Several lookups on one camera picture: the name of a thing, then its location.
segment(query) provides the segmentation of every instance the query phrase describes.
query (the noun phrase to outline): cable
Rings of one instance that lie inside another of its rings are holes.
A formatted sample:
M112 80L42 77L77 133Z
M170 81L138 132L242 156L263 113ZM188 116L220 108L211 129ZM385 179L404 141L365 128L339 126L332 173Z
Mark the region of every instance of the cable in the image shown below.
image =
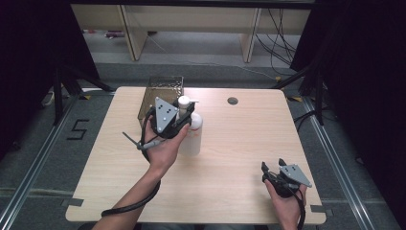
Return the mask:
M131 141L133 142L137 148L138 147L142 147L145 145L145 139L146 139L146 127L147 127L147 121L149 116L151 116L151 114L155 111L155 108L152 107L146 115L146 118L144 119L143 122L143 126L141 128L141 140L140 142L136 142L134 140L132 140L128 135L126 135L126 133L123 132L123 134ZM154 138L152 138L151 140L148 141L148 143L150 143L151 141L153 141L156 138L156 136ZM141 150L141 153L143 154L144 158L147 160L147 162L149 162L149 157L147 154L147 149L145 148L139 148L139 150ZM105 217L105 216L109 216L109 215L115 215L115 214L121 214L121 213L126 213L126 212L130 212L133 210L136 210L138 208L143 207L144 205L146 205L148 202L150 202L155 195L158 193L159 187L161 186L161 180L158 182L158 184L156 184L155 188L152 190L152 192L143 200L134 203L134 204L130 204L127 205L125 207L120 207L120 208L115 208L115 209L107 209L101 212L101 216Z
M322 108L322 112L323 112L323 110L328 110L328 109L329 109L329 107L328 107L328 106L325 106L325 107ZM296 123L296 122L298 122L299 120L301 120L301 121L299 122L299 125L298 125L298 127L296 128L296 130L299 132L299 129L301 128L303 122L304 122L307 118L309 118L309 117L311 117L312 115L315 115L315 114L316 114L316 110L311 110L311 111L309 111L309 112L306 112L304 115L293 119L293 122L294 122L294 123Z
M126 212L130 212L130 211L143 207L144 205L146 205L148 202L150 202L155 197L155 195L158 193L160 186L161 186L161 180L158 182L158 184L156 184L153 191L145 199L141 200L140 202L137 202L137 203L125 206L125 207L104 210L101 213L101 217L114 215L114 214L126 213Z

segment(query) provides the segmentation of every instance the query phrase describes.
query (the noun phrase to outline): black cable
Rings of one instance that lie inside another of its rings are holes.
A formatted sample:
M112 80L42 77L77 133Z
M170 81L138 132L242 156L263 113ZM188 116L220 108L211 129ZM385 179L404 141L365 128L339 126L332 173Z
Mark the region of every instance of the black cable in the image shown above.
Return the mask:
M323 111L323 110L328 110L328 109L329 109L329 107L328 107L328 106L325 106L325 107L322 108L322 111ZM311 111L309 111L309 112L306 112L304 115L293 119L293 122L294 122L294 123L296 123L296 122L298 122L299 120L301 120L301 121L299 122L299 125L298 125L298 127L296 128L296 130L299 132L299 129L301 128L303 122L304 122L307 118L309 118L310 116L315 115L315 114L316 114L316 110L311 110Z
M147 127L147 122L149 117L151 116L151 114L155 111L155 107L152 107L148 112L146 117L144 118L144 122L143 122L143 126L141 128L141 140L140 142L135 142L134 140L132 140L128 135L126 135L126 133L123 132L123 134L130 140L132 141L137 148L139 146L143 146L146 142L146 127ZM148 157L148 153L146 149L142 149L141 152L143 153L144 158L147 160L147 162L149 162L149 157ZM105 217L105 216L109 216L109 215L115 215L115 214L121 214L121 213L126 213L126 212L130 212L133 210L136 210L138 208L143 207L144 205L146 205L148 202L150 202L155 195L158 193L159 187L161 186L161 180L158 181L158 184L156 184L156 186L154 187L154 189L152 190L152 192L143 200L134 203L134 204L130 204L127 205L125 207L120 207L120 208L115 208L115 209L108 209L108 210L104 210L101 212L101 216Z
M276 53L275 51L273 51L271 48L269 48L267 45L265 45L264 42L262 42L262 40L259 38L259 36L256 34L256 37L259 41L259 44L263 47L263 49L265 49L266 52L268 52L271 55L276 56L278 59L280 59L281 61L283 61L286 64L290 64L290 61L285 59L284 57L282 57L280 54Z
M153 191L145 199L141 200L140 202L130 204L130 205L125 206L125 207L104 210L101 213L101 217L114 215L114 214L126 213L126 212L130 212L130 211L133 211L133 210L136 210L138 208L143 207L144 205L146 205L148 202L150 202L155 197L155 195L158 193L158 190L159 190L160 186L161 186L161 181L159 181L158 184L156 184Z
M283 32L283 23L282 23L282 21L283 21L283 9L280 9L280 28L279 28L279 34L280 34L281 39L282 39L283 44L284 44L284 50L286 51L286 54L287 54L289 60L292 61L293 56L292 56L292 54L290 54L289 50L287 49L287 44L288 44L288 42L284 39L284 32Z
M271 12L269 9L268 9L268 12L269 12L269 15L271 16L271 19L272 19L272 21L273 21L273 23L274 23L275 28L277 29L278 34L281 36L281 39L282 39L283 43L284 43L285 45L289 46L289 47L290 47L291 49L293 49L294 51L296 51L296 48L293 47L292 45L290 45L290 44L284 39L284 34L281 33L280 29L278 28L278 25L277 25L277 23L276 23L276 21L275 21L273 15L272 15L272 12Z

